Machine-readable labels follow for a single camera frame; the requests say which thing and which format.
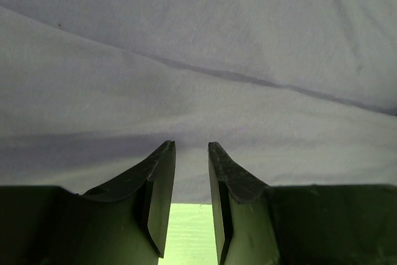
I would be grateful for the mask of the purple t shirt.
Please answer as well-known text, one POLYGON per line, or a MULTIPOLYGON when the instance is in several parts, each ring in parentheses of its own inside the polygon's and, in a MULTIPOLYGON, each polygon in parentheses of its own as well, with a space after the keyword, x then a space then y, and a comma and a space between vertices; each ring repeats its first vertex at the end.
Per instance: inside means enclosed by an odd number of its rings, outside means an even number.
POLYGON ((84 192, 165 140, 271 185, 396 183, 396 0, 1 0, 1 183, 84 192))

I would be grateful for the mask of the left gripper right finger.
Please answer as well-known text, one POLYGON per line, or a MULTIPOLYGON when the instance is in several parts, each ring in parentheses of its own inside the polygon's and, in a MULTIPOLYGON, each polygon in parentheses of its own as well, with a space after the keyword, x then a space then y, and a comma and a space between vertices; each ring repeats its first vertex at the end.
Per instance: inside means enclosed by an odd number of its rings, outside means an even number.
POLYGON ((396 187, 270 186, 208 145, 219 264, 395 264, 396 187))

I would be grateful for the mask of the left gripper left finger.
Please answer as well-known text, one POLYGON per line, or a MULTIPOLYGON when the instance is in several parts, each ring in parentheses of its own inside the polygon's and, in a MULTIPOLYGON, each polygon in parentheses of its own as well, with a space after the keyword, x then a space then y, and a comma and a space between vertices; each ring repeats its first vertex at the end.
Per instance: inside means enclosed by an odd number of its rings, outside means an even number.
POLYGON ((59 186, 1 188, 2 264, 157 264, 164 256, 176 145, 74 194, 59 186))

